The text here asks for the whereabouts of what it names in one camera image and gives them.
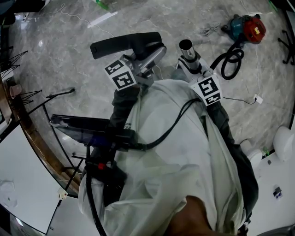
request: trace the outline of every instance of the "yellow label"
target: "yellow label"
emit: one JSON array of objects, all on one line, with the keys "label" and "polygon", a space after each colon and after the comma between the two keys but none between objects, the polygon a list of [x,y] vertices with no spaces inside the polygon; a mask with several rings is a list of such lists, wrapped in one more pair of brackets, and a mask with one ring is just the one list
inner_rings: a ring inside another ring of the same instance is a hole
[{"label": "yellow label", "polygon": [[258,27],[256,27],[254,30],[256,31],[257,34],[260,34]]}]

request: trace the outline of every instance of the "skin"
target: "skin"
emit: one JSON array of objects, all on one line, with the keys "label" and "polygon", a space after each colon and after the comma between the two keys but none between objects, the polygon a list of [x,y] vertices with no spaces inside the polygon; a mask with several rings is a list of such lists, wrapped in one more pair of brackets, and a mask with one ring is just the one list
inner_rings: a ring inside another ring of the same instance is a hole
[{"label": "skin", "polygon": [[230,236],[211,230],[199,198],[187,196],[186,200],[186,206],[172,217],[165,236]]}]

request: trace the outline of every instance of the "floor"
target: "floor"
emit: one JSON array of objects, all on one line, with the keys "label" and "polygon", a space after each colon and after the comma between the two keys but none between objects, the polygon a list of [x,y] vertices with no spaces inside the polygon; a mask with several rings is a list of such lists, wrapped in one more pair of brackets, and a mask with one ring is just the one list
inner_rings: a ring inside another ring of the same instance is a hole
[{"label": "floor", "polygon": [[[196,51],[211,64],[215,58],[232,45],[222,31],[209,37],[200,35],[208,23],[225,24],[234,14],[260,12],[267,34],[258,46],[247,44],[245,57],[238,75],[231,81],[220,78],[223,95],[253,101],[258,94],[264,99],[260,105],[240,101],[222,100],[230,117],[230,126],[237,143],[249,138],[258,148],[272,149],[272,140],[280,125],[288,126],[295,99],[294,66],[282,64],[287,52],[277,42],[286,29],[283,17],[272,12],[267,0],[106,0],[111,12],[118,11],[99,24],[101,29],[114,36],[130,33],[153,32],[161,34],[167,54],[159,63],[163,78],[170,78],[180,55],[178,43],[189,38]],[[91,43],[111,37],[98,27],[89,27],[81,19],[94,21],[106,14],[91,0],[51,0],[40,13],[32,13],[26,22],[22,14],[10,29],[10,42],[14,53],[28,50],[15,70],[15,79],[24,91],[42,89],[42,94],[27,105],[30,110],[45,100],[45,96],[75,87],[71,95],[52,100],[47,104],[49,114],[64,114],[95,118],[109,118],[114,88],[103,72],[105,65],[122,53],[94,60]],[[220,67],[215,72],[220,74]],[[37,129],[50,148],[68,165],[58,146],[42,109],[31,115]],[[85,147],[58,133],[67,153],[85,155]]]}]

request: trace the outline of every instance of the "black chair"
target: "black chair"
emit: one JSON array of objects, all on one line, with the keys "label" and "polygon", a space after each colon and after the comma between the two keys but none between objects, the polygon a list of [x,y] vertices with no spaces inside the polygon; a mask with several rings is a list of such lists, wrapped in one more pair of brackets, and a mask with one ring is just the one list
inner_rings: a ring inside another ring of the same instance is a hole
[{"label": "black chair", "polygon": [[287,60],[286,60],[286,61],[283,60],[283,63],[284,63],[284,64],[288,64],[289,61],[290,61],[290,59],[291,59],[291,57],[292,57],[291,65],[295,65],[295,61],[294,61],[294,56],[295,56],[294,44],[291,43],[291,40],[290,40],[290,38],[289,38],[289,35],[288,35],[287,31],[282,30],[282,32],[286,34],[286,36],[287,36],[287,40],[288,40],[288,44],[285,43],[285,42],[284,42],[283,40],[281,40],[280,38],[278,38],[277,40],[278,40],[279,42],[281,42],[283,45],[285,45],[285,46],[287,47],[287,49],[289,50]]}]

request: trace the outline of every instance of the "marble floor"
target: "marble floor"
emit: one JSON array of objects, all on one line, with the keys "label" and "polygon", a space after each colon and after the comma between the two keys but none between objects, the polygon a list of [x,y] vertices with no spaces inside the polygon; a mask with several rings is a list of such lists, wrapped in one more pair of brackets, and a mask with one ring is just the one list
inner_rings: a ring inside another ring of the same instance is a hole
[{"label": "marble floor", "polygon": [[[51,0],[40,13],[32,13],[22,22],[22,14],[10,28],[10,42],[14,54],[28,50],[15,70],[15,79],[24,91],[42,89],[30,110],[45,100],[45,96],[75,87],[76,92],[56,98],[47,104],[49,115],[64,114],[95,118],[109,118],[114,88],[103,72],[105,65],[122,55],[117,53],[94,60],[91,43],[130,33],[161,34],[167,54],[159,63],[164,78],[170,78],[180,55],[178,43],[189,38],[196,51],[211,64],[232,45],[221,30],[209,37],[200,34],[208,23],[225,24],[234,14],[260,12],[267,34],[258,46],[247,44],[238,75],[230,81],[220,78],[226,97],[253,101],[259,93],[260,105],[222,100],[230,117],[230,126],[237,143],[249,138],[258,148],[272,148],[272,140],[280,125],[288,126],[295,99],[294,66],[282,64],[286,49],[277,42],[286,29],[284,18],[272,12],[267,0],[106,0],[111,12],[118,11],[99,24],[90,27],[81,19],[94,21],[106,14],[91,0]],[[220,67],[215,72],[220,74]],[[42,109],[31,118],[49,147],[68,165],[58,146]],[[57,131],[67,153],[85,154],[85,147]]]}]

